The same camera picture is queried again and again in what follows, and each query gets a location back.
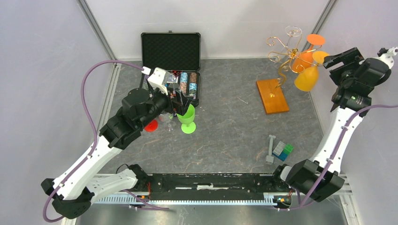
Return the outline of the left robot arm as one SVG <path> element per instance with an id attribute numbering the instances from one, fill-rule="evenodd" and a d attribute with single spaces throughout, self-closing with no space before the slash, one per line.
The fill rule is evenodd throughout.
<path id="1" fill-rule="evenodd" d="M 45 207 L 52 204 L 62 218 L 74 219 L 105 196 L 132 188 L 144 190 L 147 177 L 135 167 L 103 179 L 92 179 L 160 114 L 185 115 L 192 101 L 177 90 L 162 92 L 156 88 L 153 93 L 143 88 L 130 90 L 116 115 L 99 130 L 87 151 L 64 174 L 42 181 L 42 189 L 49 196 Z"/>

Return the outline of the green plastic wine glass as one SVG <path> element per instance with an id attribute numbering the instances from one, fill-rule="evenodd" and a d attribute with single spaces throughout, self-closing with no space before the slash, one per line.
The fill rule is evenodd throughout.
<path id="1" fill-rule="evenodd" d="M 181 122 L 181 130 L 183 133 L 191 134 L 195 131 L 195 108 L 193 105 L 189 105 L 184 115 L 177 114 L 177 118 Z"/>

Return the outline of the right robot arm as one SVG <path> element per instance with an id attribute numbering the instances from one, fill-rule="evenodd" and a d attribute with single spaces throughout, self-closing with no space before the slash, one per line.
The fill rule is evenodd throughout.
<path id="1" fill-rule="evenodd" d="M 315 62 L 329 69 L 337 86 L 332 96 L 331 125 L 311 158 L 276 169 L 271 178 L 274 190 L 284 191 L 290 186 L 305 194 L 299 200 L 304 206 L 308 199 L 321 202 L 341 189 L 344 179 L 339 174 L 346 147 L 355 129 L 374 108 L 369 94 L 388 80 L 397 53 L 396 47 L 382 48 L 376 57 L 364 58 L 354 47 L 336 55 L 321 51 L 313 54 Z"/>

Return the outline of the yellow plastic wine glass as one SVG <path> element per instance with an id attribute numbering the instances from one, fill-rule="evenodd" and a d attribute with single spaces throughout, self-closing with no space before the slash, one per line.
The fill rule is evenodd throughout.
<path id="1" fill-rule="evenodd" d="M 308 67 L 302 73 L 299 73 L 294 81 L 295 86 L 299 90 L 311 91 L 314 88 L 319 78 L 318 67 L 323 64 L 326 56 L 329 56 L 329 53 L 324 51 L 315 51 L 312 54 L 315 65 Z"/>

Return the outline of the red plastic wine glass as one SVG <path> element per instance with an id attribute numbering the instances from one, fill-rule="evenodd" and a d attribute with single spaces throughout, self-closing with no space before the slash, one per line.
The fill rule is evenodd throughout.
<path id="1" fill-rule="evenodd" d="M 147 126 L 144 127 L 146 132 L 153 132 L 158 128 L 158 121 L 152 120 Z"/>

